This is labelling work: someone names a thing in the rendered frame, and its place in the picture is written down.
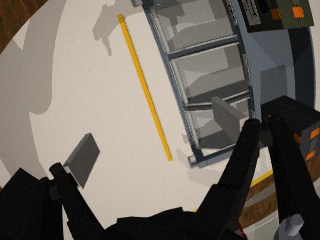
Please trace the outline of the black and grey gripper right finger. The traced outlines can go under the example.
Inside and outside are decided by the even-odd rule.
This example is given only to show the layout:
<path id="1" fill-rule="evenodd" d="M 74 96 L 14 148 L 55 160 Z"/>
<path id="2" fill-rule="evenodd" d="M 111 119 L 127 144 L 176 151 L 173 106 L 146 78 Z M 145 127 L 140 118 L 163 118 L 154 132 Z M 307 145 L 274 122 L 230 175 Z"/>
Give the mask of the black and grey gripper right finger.
<path id="1" fill-rule="evenodd" d="M 226 228 L 235 233 L 262 147 L 269 150 L 277 195 L 273 240 L 320 240 L 320 198 L 285 119 L 272 115 L 260 123 L 218 96 L 211 103 L 214 120 L 237 143 L 219 182 L 174 240 L 220 240 Z"/>

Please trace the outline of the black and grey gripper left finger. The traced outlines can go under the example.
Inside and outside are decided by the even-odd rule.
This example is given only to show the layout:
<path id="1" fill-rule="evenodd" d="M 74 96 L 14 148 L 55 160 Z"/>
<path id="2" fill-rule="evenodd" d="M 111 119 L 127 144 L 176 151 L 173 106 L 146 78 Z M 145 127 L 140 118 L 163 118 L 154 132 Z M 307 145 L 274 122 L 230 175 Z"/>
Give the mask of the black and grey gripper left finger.
<path id="1" fill-rule="evenodd" d="M 84 189 L 99 154 L 92 134 L 88 133 L 63 166 L 57 162 L 49 168 L 54 179 L 43 177 L 37 183 L 26 240 L 64 240 L 62 204 L 74 240 L 106 240 L 101 233 L 104 228 L 79 191 Z"/>

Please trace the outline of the yellow bar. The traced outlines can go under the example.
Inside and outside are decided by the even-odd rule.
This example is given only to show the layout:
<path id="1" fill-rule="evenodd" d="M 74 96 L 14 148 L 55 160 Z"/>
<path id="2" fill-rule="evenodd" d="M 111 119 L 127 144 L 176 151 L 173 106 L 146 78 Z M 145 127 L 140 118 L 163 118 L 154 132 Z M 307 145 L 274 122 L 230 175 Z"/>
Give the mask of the yellow bar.
<path id="1" fill-rule="evenodd" d="M 123 31 L 125 40 L 126 40 L 126 42 L 127 42 L 127 45 L 128 45 L 128 48 L 129 48 L 129 51 L 130 51 L 130 54 L 131 54 L 131 57 L 132 57 L 132 59 L 133 59 L 133 62 L 134 62 L 134 65 L 135 65 L 135 68 L 136 68 L 138 77 L 139 77 L 139 79 L 140 79 L 140 82 L 141 82 L 143 91 L 144 91 L 144 93 L 145 93 L 145 96 L 146 96 L 146 99 L 147 99 L 149 108 L 150 108 L 150 110 L 151 110 L 151 113 L 152 113 L 154 122 L 155 122 L 155 124 L 156 124 L 158 133 L 159 133 L 159 135 L 160 135 L 160 138 L 161 138 L 161 141 L 162 141 L 162 144 L 163 144 L 163 147 L 164 147 L 164 149 L 165 149 L 167 158 L 168 158 L 169 161 L 171 161 L 171 160 L 172 160 L 172 157 L 171 157 L 171 154 L 170 154 L 168 145 L 167 145 L 167 143 L 166 143 L 166 140 L 165 140 L 165 137 L 164 137 L 164 134 L 163 134 L 163 131 L 162 131 L 162 128 L 161 128 L 161 125 L 160 125 L 160 122 L 159 122 L 157 113 L 156 113 L 156 111 L 155 111 L 155 108 L 154 108 L 154 105 L 153 105 L 153 102 L 152 102 L 152 99 L 151 99 L 151 96 L 150 96 L 148 87 L 147 87 L 147 85 L 146 85 L 146 82 L 145 82 L 145 79 L 144 79 L 144 76 L 143 76 L 143 73 L 142 73 L 142 70 L 141 70 L 139 61 L 138 61 L 138 59 L 137 59 L 137 56 L 136 56 L 136 53 L 135 53 L 135 50 L 134 50 L 134 47 L 133 47 L 131 38 L 130 38 L 130 36 L 129 36 L 128 30 L 127 30 L 127 27 L 126 27 L 126 24 L 125 24 L 125 21 L 124 21 L 124 18 L 123 18 L 123 15 L 121 14 L 121 15 L 118 15 L 117 17 L 118 17 L 118 19 L 119 19 L 119 22 L 120 22 L 120 25 L 121 25 L 121 28 L 122 28 L 122 31 Z"/>

